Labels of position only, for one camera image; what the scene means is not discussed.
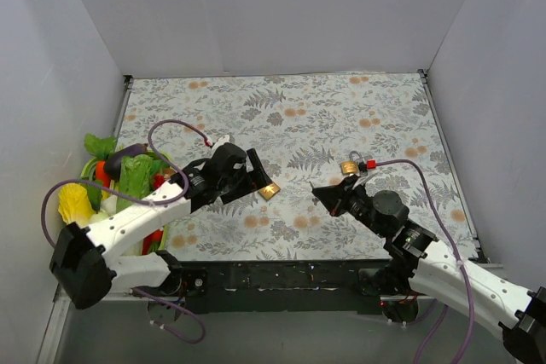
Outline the long shackle brass padlock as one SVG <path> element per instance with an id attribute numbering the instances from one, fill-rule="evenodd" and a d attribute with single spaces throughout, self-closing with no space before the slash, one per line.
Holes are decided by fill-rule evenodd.
<path id="1" fill-rule="evenodd" d="M 275 182 L 271 182 L 269 185 L 261 188 L 258 193 L 265 201 L 270 201 L 280 191 L 281 188 Z"/>

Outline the small brass padlock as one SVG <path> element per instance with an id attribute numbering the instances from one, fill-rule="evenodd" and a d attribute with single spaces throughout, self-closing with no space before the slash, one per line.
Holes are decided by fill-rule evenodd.
<path id="1" fill-rule="evenodd" d="M 363 161 L 360 152 L 353 150 L 349 152 L 349 159 L 340 163 L 340 171 L 343 176 L 357 175 L 360 173 L 359 164 Z"/>

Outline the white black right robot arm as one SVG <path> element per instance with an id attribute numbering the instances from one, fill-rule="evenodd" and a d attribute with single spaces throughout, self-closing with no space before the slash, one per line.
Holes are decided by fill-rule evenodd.
<path id="1" fill-rule="evenodd" d="M 410 220 L 397 193 L 383 190 L 370 196 L 358 176 L 311 192 L 332 217 L 348 214 L 384 239 L 394 263 L 386 272 L 393 292 L 411 289 L 436 298 L 501 339 L 519 362 L 545 361 L 544 287 L 532 291 L 457 259 L 432 231 Z"/>

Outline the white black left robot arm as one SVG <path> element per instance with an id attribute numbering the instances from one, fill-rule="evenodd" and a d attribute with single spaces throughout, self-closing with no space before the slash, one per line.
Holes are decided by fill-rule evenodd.
<path id="1" fill-rule="evenodd" d="M 216 200 L 228 204 L 270 185 L 256 151 L 216 145 L 172 175 L 144 199 L 107 219 L 81 228 L 73 222 L 59 234 L 49 269 L 77 309 L 88 309 L 111 291 L 149 289 L 171 296 L 188 288 L 188 275 L 168 251 L 127 256 L 125 251 L 158 229 Z"/>

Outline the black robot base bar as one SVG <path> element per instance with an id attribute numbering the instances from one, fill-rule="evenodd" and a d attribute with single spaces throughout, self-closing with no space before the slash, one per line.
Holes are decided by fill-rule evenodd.
<path id="1" fill-rule="evenodd" d="M 412 321 L 418 298 L 386 260 L 178 262 L 157 287 L 196 314 L 353 311 Z"/>

